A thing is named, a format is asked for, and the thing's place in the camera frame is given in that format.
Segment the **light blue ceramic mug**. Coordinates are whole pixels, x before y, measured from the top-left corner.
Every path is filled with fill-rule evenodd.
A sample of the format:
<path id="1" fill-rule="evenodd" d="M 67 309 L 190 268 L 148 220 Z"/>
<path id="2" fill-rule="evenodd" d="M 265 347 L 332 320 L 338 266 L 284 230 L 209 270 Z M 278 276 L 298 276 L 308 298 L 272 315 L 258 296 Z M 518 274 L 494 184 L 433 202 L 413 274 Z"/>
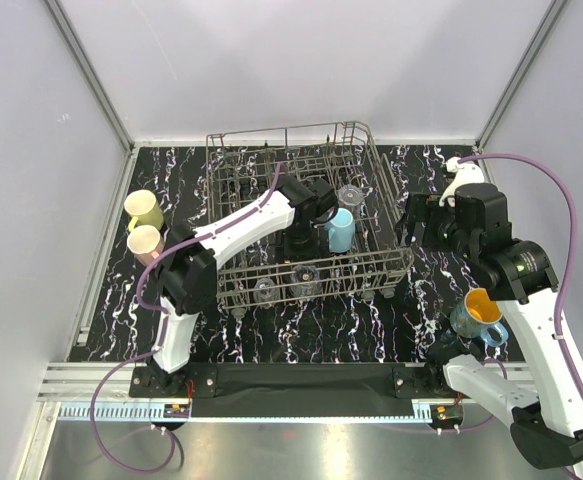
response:
<path id="1" fill-rule="evenodd" d="M 326 223 L 329 251 L 335 254 L 348 252 L 354 242 L 355 230 L 352 213 L 345 208 L 339 208 L 333 218 Z"/>

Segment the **clear glass cup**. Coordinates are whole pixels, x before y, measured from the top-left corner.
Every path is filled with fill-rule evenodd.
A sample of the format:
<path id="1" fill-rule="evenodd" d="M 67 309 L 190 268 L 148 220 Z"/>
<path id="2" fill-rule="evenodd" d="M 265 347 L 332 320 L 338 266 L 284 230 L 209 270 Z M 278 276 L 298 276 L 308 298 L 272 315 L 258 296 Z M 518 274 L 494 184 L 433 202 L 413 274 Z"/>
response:
<path id="1" fill-rule="evenodd" d="M 362 190 L 352 184 L 343 185 L 338 191 L 338 200 L 342 208 L 354 211 L 362 205 L 364 194 Z"/>
<path id="2" fill-rule="evenodd" d="M 308 300 L 321 292 L 320 273 L 314 265 L 294 266 L 285 283 L 291 298 Z"/>
<path id="3" fill-rule="evenodd" d="M 279 298 L 280 290 L 272 278 L 264 277 L 257 280 L 253 291 L 253 299 L 257 305 L 270 308 Z"/>

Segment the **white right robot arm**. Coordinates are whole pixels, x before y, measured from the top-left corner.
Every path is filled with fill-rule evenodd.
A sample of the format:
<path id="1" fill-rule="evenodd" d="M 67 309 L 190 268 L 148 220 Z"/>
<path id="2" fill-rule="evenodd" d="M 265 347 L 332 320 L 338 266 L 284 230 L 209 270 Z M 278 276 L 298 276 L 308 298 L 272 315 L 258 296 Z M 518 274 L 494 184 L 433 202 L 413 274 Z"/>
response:
<path id="1" fill-rule="evenodd" d="M 546 252 L 513 237 L 507 199 L 495 186 L 457 188 L 454 203 L 431 193 L 409 195 L 395 231 L 405 245 L 423 228 L 425 248 L 462 257 L 483 299 L 463 301 L 482 320 L 505 319 L 523 352 L 535 389 L 517 386 L 469 353 L 442 350 L 424 372 L 436 397 L 460 392 L 505 425 L 520 454 L 537 469 L 567 467 L 583 479 L 583 361 L 563 319 L 559 287 Z"/>

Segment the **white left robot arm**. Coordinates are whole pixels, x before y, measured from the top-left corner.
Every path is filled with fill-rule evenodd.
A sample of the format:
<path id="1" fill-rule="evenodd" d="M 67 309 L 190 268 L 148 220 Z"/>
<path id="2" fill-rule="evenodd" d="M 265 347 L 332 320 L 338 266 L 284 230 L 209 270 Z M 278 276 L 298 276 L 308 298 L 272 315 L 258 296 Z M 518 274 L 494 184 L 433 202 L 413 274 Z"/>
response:
<path id="1" fill-rule="evenodd" d="M 180 394 L 186 385 L 182 369 L 190 359 L 195 324 L 213 303 L 218 271 L 238 253 L 281 231 L 295 250 L 306 253 L 317 244 L 315 226 L 337 211 L 333 186 L 322 178 L 304 185 L 292 175 L 277 174 L 270 188 L 234 213 L 197 229 L 173 228 L 166 250 L 141 276 L 141 293 L 149 278 L 157 282 L 159 303 L 138 303 L 160 313 L 157 338 L 147 361 L 151 384 L 165 397 Z"/>

